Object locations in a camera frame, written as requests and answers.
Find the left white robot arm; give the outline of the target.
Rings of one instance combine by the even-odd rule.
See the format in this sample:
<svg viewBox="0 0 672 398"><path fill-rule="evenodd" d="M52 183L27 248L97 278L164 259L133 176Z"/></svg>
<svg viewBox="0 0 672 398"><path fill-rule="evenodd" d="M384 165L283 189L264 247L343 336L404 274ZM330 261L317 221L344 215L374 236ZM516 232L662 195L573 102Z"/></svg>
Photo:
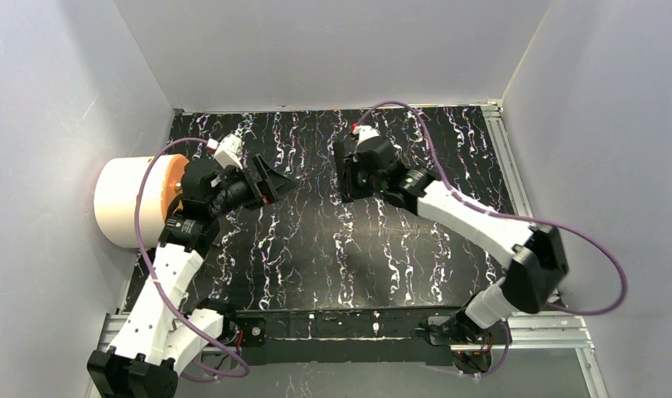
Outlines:
<svg viewBox="0 0 672 398"><path fill-rule="evenodd" d="M256 173L209 159L184 167L143 290L118 334L87 362L100 396L173 397L186 366L221 336L227 305L207 299L188 318L178 309L220 232L221 217L273 204L298 186L261 156L251 161Z"/></svg>

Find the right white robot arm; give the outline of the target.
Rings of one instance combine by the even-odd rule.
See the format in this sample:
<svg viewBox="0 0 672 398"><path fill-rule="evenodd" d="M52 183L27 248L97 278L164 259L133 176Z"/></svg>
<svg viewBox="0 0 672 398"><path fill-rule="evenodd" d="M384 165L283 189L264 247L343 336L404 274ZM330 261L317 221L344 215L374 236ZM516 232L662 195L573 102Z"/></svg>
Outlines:
<svg viewBox="0 0 672 398"><path fill-rule="evenodd" d="M448 319L422 321L414 333L429 344L473 343L514 313L539 313L568 273L557 228L510 220L487 208L471 209L434 172L405 165L387 138L370 135L351 153L337 141L332 154L343 202L379 197L447 227L505 268L504 277L473 294Z"/></svg>

